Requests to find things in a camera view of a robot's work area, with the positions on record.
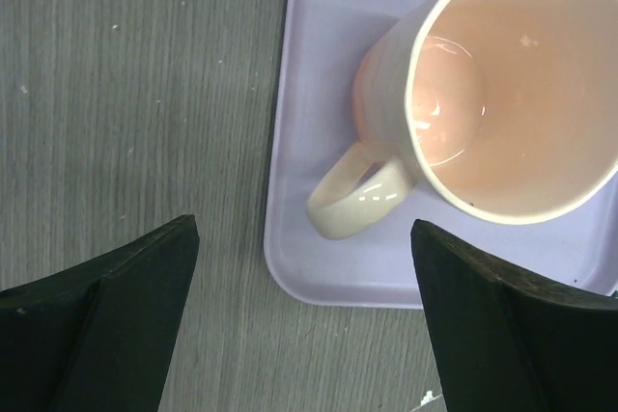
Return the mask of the pink ceramic mug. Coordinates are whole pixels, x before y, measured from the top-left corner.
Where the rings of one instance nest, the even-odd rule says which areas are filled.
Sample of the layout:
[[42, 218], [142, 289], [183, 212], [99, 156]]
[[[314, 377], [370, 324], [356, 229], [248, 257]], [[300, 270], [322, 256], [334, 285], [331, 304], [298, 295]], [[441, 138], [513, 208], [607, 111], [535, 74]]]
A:
[[616, 67], [617, 0], [428, 0], [361, 61], [310, 222], [356, 235], [423, 182], [494, 224], [578, 208], [617, 171]]

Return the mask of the lilac plastic tray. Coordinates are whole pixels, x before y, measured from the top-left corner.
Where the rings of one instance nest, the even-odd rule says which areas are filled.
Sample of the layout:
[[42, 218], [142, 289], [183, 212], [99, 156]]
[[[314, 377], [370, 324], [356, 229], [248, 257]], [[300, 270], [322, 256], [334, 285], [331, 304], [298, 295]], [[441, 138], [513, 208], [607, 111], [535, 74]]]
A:
[[271, 275], [289, 295], [311, 304], [417, 309], [409, 235], [420, 218], [553, 280], [615, 292], [615, 182], [563, 217], [524, 227], [475, 219], [426, 185], [353, 237], [328, 240], [310, 224], [310, 193], [356, 138], [350, 93], [362, 57], [424, 1], [288, 0], [265, 228]]

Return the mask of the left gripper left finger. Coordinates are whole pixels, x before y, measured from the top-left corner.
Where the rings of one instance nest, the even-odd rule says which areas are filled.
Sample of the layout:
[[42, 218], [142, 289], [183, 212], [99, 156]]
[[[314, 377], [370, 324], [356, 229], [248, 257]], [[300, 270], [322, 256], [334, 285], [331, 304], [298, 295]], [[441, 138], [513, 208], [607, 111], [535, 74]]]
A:
[[2, 291], [2, 410], [156, 411], [199, 243], [186, 214]]

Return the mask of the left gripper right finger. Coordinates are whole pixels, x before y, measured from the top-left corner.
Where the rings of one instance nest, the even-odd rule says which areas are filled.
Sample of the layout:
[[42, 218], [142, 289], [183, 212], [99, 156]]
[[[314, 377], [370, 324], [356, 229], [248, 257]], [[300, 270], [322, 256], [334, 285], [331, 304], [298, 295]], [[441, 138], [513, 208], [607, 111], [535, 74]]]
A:
[[450, 411], [614, 411], [617, 301], [425, 221], [411, 253]]

